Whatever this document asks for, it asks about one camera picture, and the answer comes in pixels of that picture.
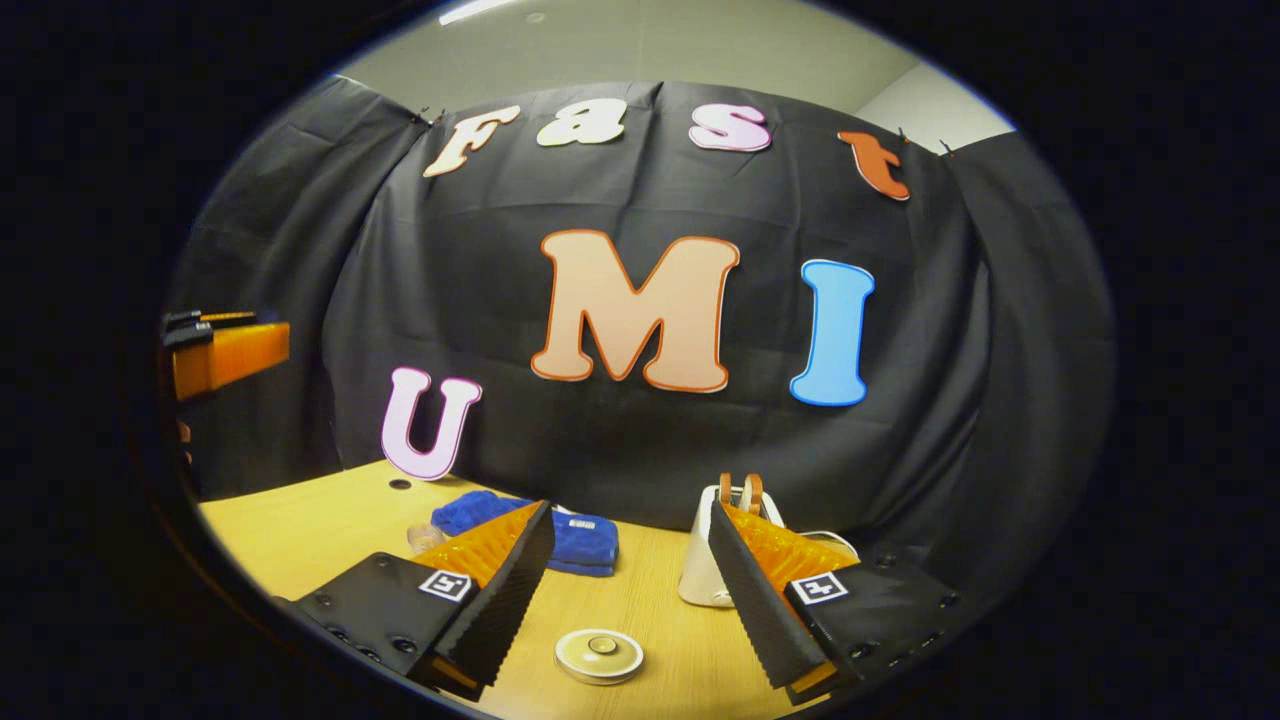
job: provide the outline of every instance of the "cutout letter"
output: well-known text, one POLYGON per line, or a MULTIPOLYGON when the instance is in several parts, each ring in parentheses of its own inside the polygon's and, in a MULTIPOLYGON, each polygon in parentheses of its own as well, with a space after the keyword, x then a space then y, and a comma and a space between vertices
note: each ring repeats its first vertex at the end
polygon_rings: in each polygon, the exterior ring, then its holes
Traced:
POLYGON ((755 152, 769 146, 769 131, 759 124, 764 113, 750 105, 703 105, 694 122, 699 127, 689 128, 689 138, 699 147, 755 152))
POLYGON ((737 265, 737 247, 712 237, 682 237, 667 247, 635 290, 609 236, 563 231, 547 236, 543 255, 556 269, 547 347, 534 355, 534 373, 553 380, 582 380, 591 359, 582 354, 582 322, 591 328, 609 377, 631 373, 658 325, 658 355, 644 368, 649 384, 684 392, 716 392, 728 384, 719 364, 724 279, 737 265))
POLYGON ((577 141, 586 145, 608 142, 622 135, 626 100, 599 97, 584 100, 556 113, 558 119, 538 131, 538 145, 553 147, 577 141))
POLYGON ((902 167, 897 155, 881 147, 879 141, 865 132, 840 132, 836 137, 852 146, 854 164, 872 187, 893 200, 906 200, 911 196, 911 191, 888 173, 890 165, 902 167))
POLYGON ((861 268, 831 260, 809 260, 800 277, 813 288, 813 338, 809 366, 791 380, 791 395, 809 405, 858 405, 867 397, 858 377, 863 307, 876 279, 861 268))
POLYGON ((453 137, 449 138, 444 150, 440 150, 440 156, 426 167, 422 177, 433 178, 461 168, 467 161, 467 156, 462 154, 463 150, 467 147, 472 152, 480 150, 493 137, 499 123, 507 124, 515 120, 517 115, 520 115, 520 105, 512 105, 511 108, 503 108, 502 110, 494 110, 462 120, 453 127, 453 137))
POLYGON ((480 386, 457 378, 440 383, 444 413, 440 414, 435 447, 431 452, 419 452, 408 443, 408 428, 413 423, 417 398, 429 387, 431 377, 421 370, 398 368, 392 373, 392 400, 387 404, 387 416, 383 419, 383 455, 406 474, 436 480, 453 468, 453 460, 458 456, 458 441, 462 438, 462 421, 467 418, 467 407, 480 400, 480 386))

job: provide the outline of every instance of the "screw hole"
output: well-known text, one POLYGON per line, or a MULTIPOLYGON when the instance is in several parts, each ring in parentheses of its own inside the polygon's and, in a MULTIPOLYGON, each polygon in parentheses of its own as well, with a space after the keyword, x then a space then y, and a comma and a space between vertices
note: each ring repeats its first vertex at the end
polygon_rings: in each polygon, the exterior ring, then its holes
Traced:
POLYGON ((854 651, 849 653, 849 657, 860 660, 876 652, 877 647, 879 647, 879 643, 877 642, 858 643, 854 646, 854 651))

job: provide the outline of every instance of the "white jar lid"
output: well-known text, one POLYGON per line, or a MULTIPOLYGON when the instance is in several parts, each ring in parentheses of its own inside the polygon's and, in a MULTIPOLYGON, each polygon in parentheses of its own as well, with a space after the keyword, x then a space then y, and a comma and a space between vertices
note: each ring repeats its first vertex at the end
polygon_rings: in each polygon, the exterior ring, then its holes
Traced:
POLYGON ((556 665, 568 676, 593 685, 626 682, 644 662, 640 643, 613 630, 575 630, 556 643, 556 665))

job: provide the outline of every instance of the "table surface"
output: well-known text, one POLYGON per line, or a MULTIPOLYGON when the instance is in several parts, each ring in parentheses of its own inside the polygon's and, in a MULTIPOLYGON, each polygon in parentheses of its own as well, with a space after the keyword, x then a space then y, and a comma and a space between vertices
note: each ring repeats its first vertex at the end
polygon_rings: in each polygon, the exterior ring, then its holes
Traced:
MULTIPOLYGON (((205 520, 266 593, 297 600, 374 552, 410 559, 406 533, 431 510, 485 489, 457 478, 412 480, 387 461, 278 489, 201 505, 205 520)), ((458 702, 498 717, 773 719, 792 706, 769 687, 732 609, 689 605, 676 593, 689 533, 617 523, 612 578, 548 569, 493 687, 458 702), (639 674, 617 685, 588 685, 554 662, 556 641, 584 628, 636 639, 639 674)))

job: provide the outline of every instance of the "blue towel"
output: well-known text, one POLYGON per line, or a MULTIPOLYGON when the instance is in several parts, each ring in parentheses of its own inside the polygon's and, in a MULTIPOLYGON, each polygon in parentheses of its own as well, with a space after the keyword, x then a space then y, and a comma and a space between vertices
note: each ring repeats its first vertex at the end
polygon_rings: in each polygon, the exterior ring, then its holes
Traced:
MULTIPOLYGON (((447 536, 460 536, 529 505, 530 500, 498 497, 489 491, 474 491, 431 512, 431 524, 447 536)), ((595 515, 570 515, 553 511, 556 548, 548 568, 579 575, 607 578, 618 559, 618 527, 595 515)))

